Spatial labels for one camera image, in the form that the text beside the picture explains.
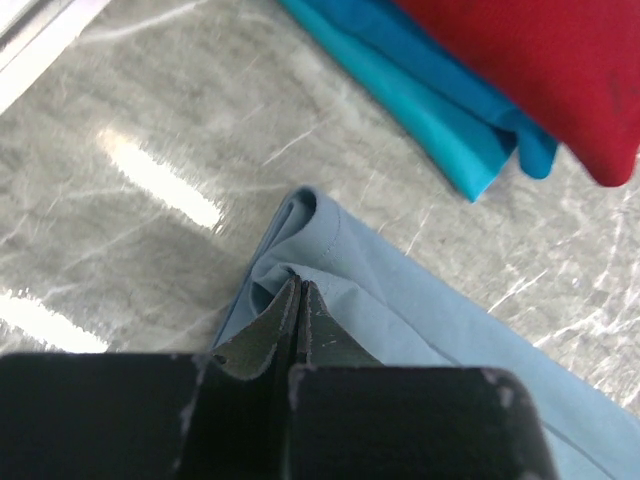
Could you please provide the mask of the grey-blue t-shirt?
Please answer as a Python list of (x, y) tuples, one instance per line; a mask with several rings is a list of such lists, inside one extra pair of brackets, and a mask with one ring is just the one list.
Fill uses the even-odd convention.
[(638, 477), (636, 417), (309, 186), (276, 212), (217, 342), (252, 322), (292, 275), (315, 282), (337, 323), (386, 365), (514, 373), (534, 398), (562, 478)]

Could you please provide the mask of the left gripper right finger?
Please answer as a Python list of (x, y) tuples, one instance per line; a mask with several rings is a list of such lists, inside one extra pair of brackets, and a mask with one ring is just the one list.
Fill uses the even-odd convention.
[(292, 479), (554, 479), (534, 401), (490, 367), (385, 367), (305, 283), (289, 373)]

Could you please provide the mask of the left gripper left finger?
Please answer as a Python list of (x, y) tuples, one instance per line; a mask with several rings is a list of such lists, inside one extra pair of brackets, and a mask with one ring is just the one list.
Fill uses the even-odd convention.
[(1, 359), (5, 479), (244, 479), (278, 465), (300, 283), (209, 353)]

